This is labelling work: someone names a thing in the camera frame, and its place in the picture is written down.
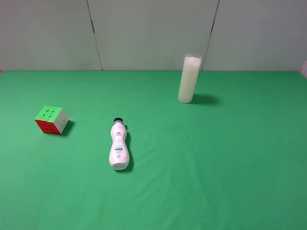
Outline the tall white cylindrical candle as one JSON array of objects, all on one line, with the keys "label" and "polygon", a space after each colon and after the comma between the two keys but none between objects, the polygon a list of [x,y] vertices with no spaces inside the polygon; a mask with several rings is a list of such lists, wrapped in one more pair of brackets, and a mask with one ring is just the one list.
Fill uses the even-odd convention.
[{"label": "tall white cylindrical candle", "polygon": [[198,54],[186,54],[184,56],[183,69],[181,74],[178,100],[181,103],[192,101],[198,74],[200,71],[202,57]]}]

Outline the white plastic bottle black cap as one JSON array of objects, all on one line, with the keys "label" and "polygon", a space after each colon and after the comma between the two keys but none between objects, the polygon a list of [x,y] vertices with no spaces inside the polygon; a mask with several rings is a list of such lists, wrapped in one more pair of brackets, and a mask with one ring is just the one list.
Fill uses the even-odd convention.
[{"label": "white plastic bottle black cap", "polygon": [[121,171],[127,168],[130,155],[126,145],[127,131],[122,118],[115,118],[111,128],[112,146],[109,153],[109,164],[113,170]]}]

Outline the colourful puzzle cube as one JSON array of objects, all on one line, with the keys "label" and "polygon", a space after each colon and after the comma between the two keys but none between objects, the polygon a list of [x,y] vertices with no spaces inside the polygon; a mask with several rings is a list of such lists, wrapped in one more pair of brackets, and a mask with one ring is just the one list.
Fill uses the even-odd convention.
[{"label": "colourful puzzle cube", "polygon": [[35,122],[43,133],[61,135],[69,118],[61,107],[44,106],[35,117]]}]

